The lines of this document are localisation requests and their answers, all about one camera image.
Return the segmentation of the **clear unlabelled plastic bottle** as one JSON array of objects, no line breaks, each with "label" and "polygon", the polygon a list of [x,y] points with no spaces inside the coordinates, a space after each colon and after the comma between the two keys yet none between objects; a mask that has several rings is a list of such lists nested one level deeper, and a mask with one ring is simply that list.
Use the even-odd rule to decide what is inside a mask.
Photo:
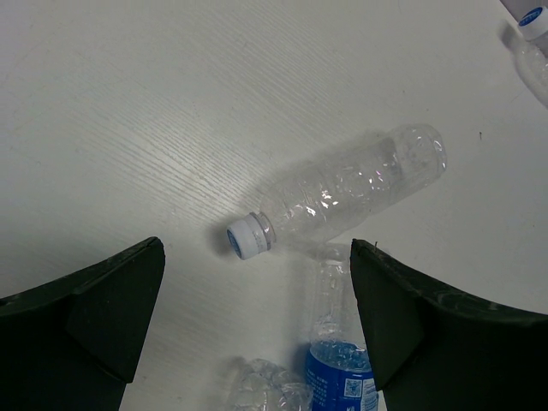
[{"label": "clear unlabelled plastic bottle", "polygon": [[268,186],[259,209],[228,226],[229,243],[242,260],[277,247],[313,247],[428,187],[446,167],[431,125],[354,140]]}]

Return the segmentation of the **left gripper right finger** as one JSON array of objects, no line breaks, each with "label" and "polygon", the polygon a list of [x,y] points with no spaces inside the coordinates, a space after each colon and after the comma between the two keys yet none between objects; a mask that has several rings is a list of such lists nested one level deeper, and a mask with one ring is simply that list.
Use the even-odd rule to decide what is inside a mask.
[{"label": "left gripper right finger", "polygon": [[457,289],[353,240],[350,269],[389,410],[544,410],[547,317]]}]

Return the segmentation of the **clear bottle light blue label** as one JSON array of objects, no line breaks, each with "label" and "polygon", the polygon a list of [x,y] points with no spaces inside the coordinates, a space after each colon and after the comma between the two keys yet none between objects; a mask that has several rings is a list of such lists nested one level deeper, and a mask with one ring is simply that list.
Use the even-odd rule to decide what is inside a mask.
[{"label": "clear bottle light blue label", "polygon": [[225,410],[312,409],[313,389],[303,377],[269,360],[244,362],[230,385]]}]

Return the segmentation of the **clear bottle with clear label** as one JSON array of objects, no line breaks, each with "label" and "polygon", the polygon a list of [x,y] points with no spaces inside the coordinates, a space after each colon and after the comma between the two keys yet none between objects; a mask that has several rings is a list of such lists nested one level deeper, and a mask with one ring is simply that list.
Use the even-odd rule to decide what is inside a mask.
[{"label": "clear bottle with clear label", "polygon": [[523,84],[547,108],[547,6],[530,8],[515,27],[504,22],[498,37]]}]

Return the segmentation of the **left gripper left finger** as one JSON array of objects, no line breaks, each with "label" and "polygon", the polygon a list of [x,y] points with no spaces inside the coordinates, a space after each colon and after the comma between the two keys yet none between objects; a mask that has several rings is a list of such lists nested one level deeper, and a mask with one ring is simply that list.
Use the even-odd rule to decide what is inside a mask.
[{"label": "left gripper left finger", "polygon": [[134,381],[164,275],[150,237],[1,300],[3,410],[117,410]]}]

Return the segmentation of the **clear bottle dark blue label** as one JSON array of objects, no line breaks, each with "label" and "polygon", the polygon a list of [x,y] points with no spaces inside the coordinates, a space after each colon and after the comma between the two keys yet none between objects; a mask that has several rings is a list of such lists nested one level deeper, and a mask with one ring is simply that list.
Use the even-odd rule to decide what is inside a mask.
[{"label": "clear bottle dark blue label", "polygon": [[311,252],[314,295],[305,362],[312,410],[377,410],[377,391],[350,272],[350,246]]}]

